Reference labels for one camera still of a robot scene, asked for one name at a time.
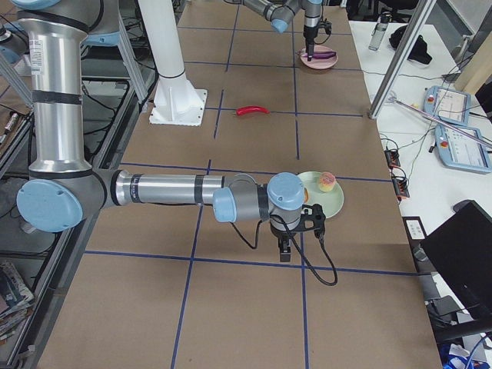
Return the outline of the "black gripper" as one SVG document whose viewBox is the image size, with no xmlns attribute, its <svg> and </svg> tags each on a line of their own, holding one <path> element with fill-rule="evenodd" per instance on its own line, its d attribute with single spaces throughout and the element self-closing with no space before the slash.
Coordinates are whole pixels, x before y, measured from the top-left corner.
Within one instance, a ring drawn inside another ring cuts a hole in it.
<svg viewBox="0 0 492 369">
<path fill-rule="evenodd" d="M 317 37 L 317 34 L 318 34 L 317 24 L 313 26 L 304 25 L 303 36 L 305 40 L 305 52 L 307 54 L 307 57 L 314 56 L 314 46 L 315 46 L 314 41 Z"/>
<path fill-rule="evenodd" d="M 270 229 L 278 240 L 279 261 L 290 263 L 291 247 L 294 246 L 298 252 L 301 252 L 295 235 L 304 231 L 304 221 L 299 218 L 294 223 L 287 223 L 280 215 L 272 214 L 270 216 Z"/>
</svg>

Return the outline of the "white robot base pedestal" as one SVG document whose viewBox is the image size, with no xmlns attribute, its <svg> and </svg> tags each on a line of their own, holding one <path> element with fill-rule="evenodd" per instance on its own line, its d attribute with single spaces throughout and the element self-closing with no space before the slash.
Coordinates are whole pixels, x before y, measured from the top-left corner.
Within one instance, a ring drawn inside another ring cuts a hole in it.
<svg viewBox="0 0 492 369">
<path fill-rule="evenodd" d="M 141 0 L 138 5 L 158 73 L 150 122 L 199 126 L 208 92 L 188 80 L 172 2 Z"/>
</svg>

